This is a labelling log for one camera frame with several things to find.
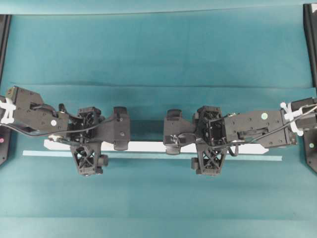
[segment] green dot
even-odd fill
[[[268,118],[267,113],[262,113],[261,118],[262,118],[263,120],[266,120],[266,119]]]

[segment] teal backdrop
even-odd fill
[[[133,140],[160,141],[171,108],[190,119],[202,105],[278,110],[316,97],[303,1],[37,2],[0,3],[6,13],[55,14],[12,17],[1,94],[17,85],[74,114],[126,106]],[[142,154],[110,158],[102,176],[85,178],[72,158],[22,155],[46,151],[43,140],[12,135],[1,238],[317,237],[317,175],[301,139],[264,155],[280,162],[230,160],[215,178],[195,175],[189,160]]]

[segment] black cable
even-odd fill
[[[49,110],[53,114],[54,117],[58,117],[56,110],[51,105],[48,105],[48,104],[33,105],[31,106],[31,109],[33,110],[46,109],[46,110]]]
[[[307,108],[307,107],[311,107],[312,105],[306,105],[302,108]],[[263,139],[264,137],[266,136],[269,136],[269,135],[272,135],[280,130],[283,130],[284,128],[288,127],[292,122],[295,122],[299,119],[301,119],[302,117],[306,116],[307,114],[311,113],[312,111],[316,110],[317,109],[317,106],[313,107],[312,109],[310,109],[309,111],[301,114],[300,116],[296,117],[295,119],[289,121],[288,123],[286,123],[285,125],[269,132],[269,133],[266,133],[264,135],[261,135],[261,136],[258,136],[254,139],[252,139],[251,141],[240,141],[240,142],[231,142],[231,143],[227,143],[227,144],[224,144],[224,145],[219,145],[219,146],[212,146],[212,148],[214,149],[217,149],[217,148],[225,148],[225,147],[229,147],[229,146],[233,146],[233,145],[244,145],[244,144],[253,144],[254,142],[256,142],[257,140],[260,140],[260,139]]]
[[[101,121],[100,123],[98,123],[98,124],[96,124],[96,125],[93,125],[93,126],[91,126],[91,127],[88,127],[88,128],[86,128],[86,129],[79,129],[79,130],[61,130],[61,131],[48,132],[48,133],[43,133],[43,134],[30,134],[30,133],[25,132],[25,131],[22,130],[22,129],[19,129],[19,128],[15,127],[15,126],[12,126],[12,125],[9,125],[9,124],[2,124],[2,123],[0,123],[0,125],[2,125],[2,126],[4,126],[4,127],[7,127],[7,128],[9,128],[9,129],[11,129],[11,130],[14,130],[14,131],[16,131],[16,132],[19,132],[19,133],[21,133],[21,134],[23,134],[23,135],[26,135],[26,136],[30,136],[30,137],[40,137],[40,136],[53,135],[53,134],[57,134],[57,133],[78,133],[78,132],[83,132],[83,131],[86,131],[86,130],[92,130],[92,129],[94,129],[94,128],[100,126],[100,125],[103,124],[103,123],[110,122],[110,121],[113,121],[113,120],[114,120],[114,118],[112,118],[112,119],[105,119],[105,120]]]
[[[275,129],[275,130],[273,130],[273,131],[271,131],[271,132],[269,132],[269,133],[266,133],[266,134],[261,135],[261,136],[259,136],[259,137],[257,137],[257,138],[254,138],[254,139],[251,140],[249,143],[253,143],[253,142],[255,142],[255,141],[257,141],[257,140],[260,140],[260,139],[262,139],[262,138],[264,138],[264,137],[266,137],[266,136],[272,135],[272,134],[274,134],[274,133],[276,133],[276,132],[278,132],[278,131],[280,131],[280,130],[283,130],[284,128],[288,127],[292,122],[297,121],[298,119],[300,119],[300,118],[306,116],[307,114],[311,113],[312,111],[314,111],[314,110],[316,110],[316,109],[317,109],[317,106],[315,106],[315,107],[313,107],[312,109],[310,109],[309,111],[307,111],[307,112],[301,114],[300,116],[296,117],[295,119],[292,119],[291,121],[289,121],[289,122],[286,123],[285,125],[283,125],[283,126],[277,128],[277,129]]]

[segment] light blue strip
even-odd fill
[[[195,157],[195,153],[183,153],[180,155],[167,155],[164,153],[131,153],[131,152],[109,152],[110,158],[114,159],[169,159],[169,160],[188,160]],[[49,156],[49,157],[72,157],[69,151],[38,151],[24,150],[24,156]],[[228,155],[226,160],[247,160],[247,161],[282,161],[282,156],[267,156],[267,155],[239,155],[232,157]]]

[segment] black metal frame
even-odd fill
[[[6,45],[9,37],[10,22],[11,15],[0,15],[0,84],[2,80]],[[10,137],[11,130],[0,126],[0,165],[7,160]]]
[[[317,88],[317,11],[313,12],[311,4],[303,6],[304,31],[312,71],[313,86]],[[317,172],[317,137],[316,129],[304,132],[306,162]]]

